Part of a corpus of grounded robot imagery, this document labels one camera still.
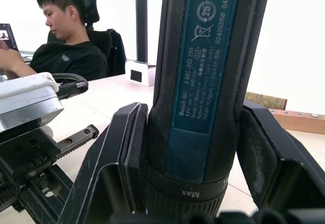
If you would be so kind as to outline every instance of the man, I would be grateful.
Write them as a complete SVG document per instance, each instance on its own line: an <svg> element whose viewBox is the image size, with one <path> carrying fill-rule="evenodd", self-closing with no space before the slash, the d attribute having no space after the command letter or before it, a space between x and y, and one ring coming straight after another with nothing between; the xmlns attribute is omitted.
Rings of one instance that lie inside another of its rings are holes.
<svg viewBox="0 0 325 224"><path fill-rule="evenodd" d="M8 50L0 41L0 70L8 79L36 73L73 73L91 81L101 79L107 73L105 55L94 46L85 28L83 0L37 0L46 16L46 25L65 44L47 43L33 56L30 66L23 62L19 52Z"/></svg>

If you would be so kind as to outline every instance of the recycling symbol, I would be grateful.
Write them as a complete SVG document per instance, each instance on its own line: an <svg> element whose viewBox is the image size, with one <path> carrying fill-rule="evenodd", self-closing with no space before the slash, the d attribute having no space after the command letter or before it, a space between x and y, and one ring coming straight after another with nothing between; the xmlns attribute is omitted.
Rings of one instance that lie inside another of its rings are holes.
<svg viewBox="0 0 325 224"><path fill-rule="evenodd" d="M216 12L217 9L215 7L215 4L209 0L201 2L197 8L197 16L199 20L203 22L211 21L214 18Z"/></svg>

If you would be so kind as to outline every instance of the white box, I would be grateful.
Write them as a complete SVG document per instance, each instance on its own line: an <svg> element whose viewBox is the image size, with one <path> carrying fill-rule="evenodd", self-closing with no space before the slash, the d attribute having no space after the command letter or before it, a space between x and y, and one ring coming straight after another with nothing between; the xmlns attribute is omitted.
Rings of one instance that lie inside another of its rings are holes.
<svg viewBox="0 0 325 224"><path fill-rule="evenodd" d="M153 86L156 75L156 65L135 60L127 60L125 64L125 74L127 81L145 86Z"/></svg>

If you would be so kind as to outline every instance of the white wall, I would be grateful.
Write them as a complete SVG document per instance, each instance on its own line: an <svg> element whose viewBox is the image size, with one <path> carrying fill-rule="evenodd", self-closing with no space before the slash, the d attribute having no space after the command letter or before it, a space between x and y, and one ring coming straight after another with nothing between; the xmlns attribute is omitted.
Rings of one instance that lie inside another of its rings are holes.
<svg viewBox="0 0 325 224"><path fill-rule="evenodd" d="M12 24L18 47L35 50L48 27L36 0L0 0L1 22ZM248 84L251 92L288 99L287 109L325 114L325 0L269 0ZM121 33L136 58L135 0L97 0L96 30ZM148 0L148 57L156 62L161 0Z"/></svg>

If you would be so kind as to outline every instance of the laptop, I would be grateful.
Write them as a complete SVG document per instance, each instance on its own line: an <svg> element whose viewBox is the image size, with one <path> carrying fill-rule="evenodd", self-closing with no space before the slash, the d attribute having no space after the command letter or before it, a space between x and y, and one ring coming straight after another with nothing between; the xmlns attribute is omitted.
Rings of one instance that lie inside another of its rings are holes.
<svg viewBox="0 0 325 224"><path fill-rule="evenodd" d="M0 40L3 40L9 49L19 52L10 24L0 23ZM23 57L23 59L25 63L31 62L31 59L28 58L28 56Z"/></svg>

